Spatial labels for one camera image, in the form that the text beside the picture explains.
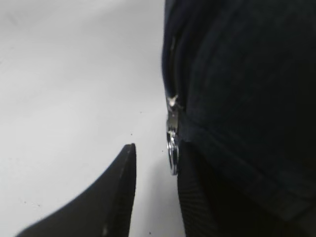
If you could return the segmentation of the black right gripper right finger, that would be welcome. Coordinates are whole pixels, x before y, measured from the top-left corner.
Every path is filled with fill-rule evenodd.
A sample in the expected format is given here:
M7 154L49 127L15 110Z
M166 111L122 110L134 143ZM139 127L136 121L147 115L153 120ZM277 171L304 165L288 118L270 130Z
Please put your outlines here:
M284 222L234 189L181 142L178 195L188 237L282 237Z

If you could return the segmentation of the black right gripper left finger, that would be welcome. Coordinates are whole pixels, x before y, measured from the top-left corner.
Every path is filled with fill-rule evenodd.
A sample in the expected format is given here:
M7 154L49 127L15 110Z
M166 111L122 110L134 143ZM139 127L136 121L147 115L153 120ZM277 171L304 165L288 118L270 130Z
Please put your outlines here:
M135 191L136 147L128 144L83 193L18 236L127 237Z

